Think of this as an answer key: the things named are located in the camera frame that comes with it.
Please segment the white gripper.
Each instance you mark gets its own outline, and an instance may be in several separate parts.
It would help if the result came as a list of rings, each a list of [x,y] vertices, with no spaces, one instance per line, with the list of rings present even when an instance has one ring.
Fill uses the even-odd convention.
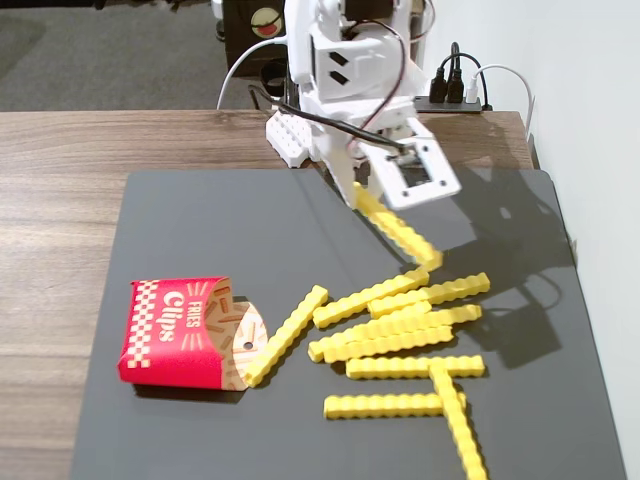
[[[355,184],[384,194],[376,163],[360,144],[406,153],[385,130],[416,115],[413,98],[426,82],[410,58],[407,33],[305,33],[298,38],[300,108],[310,124],[310,157],[321,161],[344,203],[357,206]]]

